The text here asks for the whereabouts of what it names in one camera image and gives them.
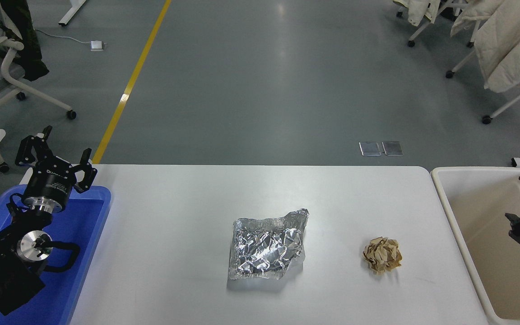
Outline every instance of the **aluminum foil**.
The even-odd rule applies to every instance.
[[[308,210],[282,218],[240,218],[234,222],[228,277],[280,279],[291,262],[304,257],[302,239]]]

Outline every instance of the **metal floor plate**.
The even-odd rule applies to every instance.
[[[361,146],[361,153],[365,157],[378,157],[380,156],[380,148],[377,142],[359,142]]]
[[[399,141],[383,141],[382,148],[384,148],[384,154],[387,156],[404,156]]]

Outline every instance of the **clothing on chair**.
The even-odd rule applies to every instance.
[[[39,41],[35,29],[33,29],[31,13],[29,12],[27,1],[0,0],[0,4],[9,19],[11,19],[13,24],[16,25],[22,37],[21,42],[23,43],[24,48],[18,52],[19,57],[13,61],[22,66],[25,70],[25,76],[23,78],[29,81],[34,81],[39,77],[45,76],[49,73],[49,70],[42,61],[42,52],[39,47]],[[10,30],[6,30],[4,27],[2,27],[2,29],[6,31],[6,34],[10,32]],[[15,35],[14,38],[18,41],[20,40],[17,35]]]
[[[423,16],[427,16],[431,23],[434,23],[440,4],[440,0],[392,0],[392,2],[409,9],[409,23],[413,26],[418,26]]]
[[[520,86],[520,0],[473,0],[450,34],[455,35],[471,21],[485,19],[474,47],[485,88],[501,93]]]

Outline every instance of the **white plastic bin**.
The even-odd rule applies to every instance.
[[[520,325],[520,245],[504,216],[520,216],[520,168],[442,167],[431,175],[489,321]]]

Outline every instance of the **crumpled paper ball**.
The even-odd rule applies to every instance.
[[[399,251],[399,243],[395,239],[378,237],[370,241],[362,253],[374,273],[381,275],[384,271],[400,266],[403,259]]]

